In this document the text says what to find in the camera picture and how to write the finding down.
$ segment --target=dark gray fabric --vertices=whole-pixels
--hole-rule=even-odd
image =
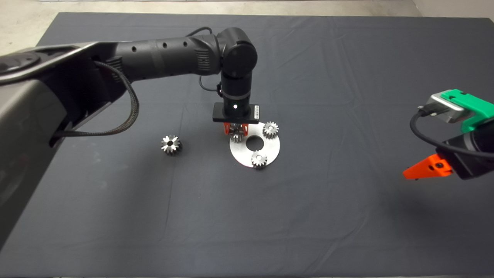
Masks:
[[[40,44],[243,28],[252,103],[281,128],[265,171],[231,156],[196,76],[135,83],[127,132],[66,139],[0,254],[2,277],[494,274],[494,174],[407,181],[410,117],[452,88],[494,101],[488,19],[62,13]],[[218,77],[204,78],[212,87]],[[122,122],[122,97],[82,129]],[[422,120],[439,139],[458,125]],[[160,151],[180,135],[178,157]]]

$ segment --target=gear teeth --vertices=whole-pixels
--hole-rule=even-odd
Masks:
[[[252,166],[256,169],[262,169],[266,166],[268,162],[268,158],[266,155],[263,155],[260,151],[255,151],[252,153],[252,157],[250,158],[252,162]]]
[[[264,124],[264,127],[262,128],[262,134],[267,139],[273,139],[276,136],[278,136],[279,130],[280,128],[275,122],[267,122],[266,124]]]
[[[182,142],[180,142],[180,139],[174,135],[168,135],[168,136],[163,137],[163,140],[161,141],[161,145],[162,145],[161,149],[167,155],[176,155],[183,148],[183,145],[182,145]]]
[[[235,143],[240,143],[244,139],[244,132],[239,129],[230,128],[230,140]]]

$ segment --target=hole in plate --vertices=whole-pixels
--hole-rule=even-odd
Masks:
[[[262,150],[264,147],[264,141],[261,137],[253,135],[247,139],[246,146],[251,151]]]

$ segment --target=spur gear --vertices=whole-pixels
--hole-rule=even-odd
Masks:
[[[263,168],[268,162],[267,156],[263,155],[260,151],[255,151],[252,153],[252,158],[250,159],[254,168]]]
[[[244,132],[241,131],[234,131],[230,133],[230,140],[235,142],[235,143],[240,143],[242,142],[242,139],[244,139]]]
[[[244,129],[241,124],[231,124],[229,130],[230,140],[240,143],[244,139]]]
[[[267,122],[262,128],[262,134],[267,139],[273,139],[278,135],[280,128],[275,122]]]
[[[161,144],[161,149],[167,155],[175,155],[177,152],[182,150],[182,143],[180,142],[180,139],[174,135],[165,136],[161,141]]]

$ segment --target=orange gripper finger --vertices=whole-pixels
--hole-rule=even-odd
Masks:
[[[403,171],[403,176],[410,180],[447,177],[453,173],[451,165],[439,156],[433,154]]]

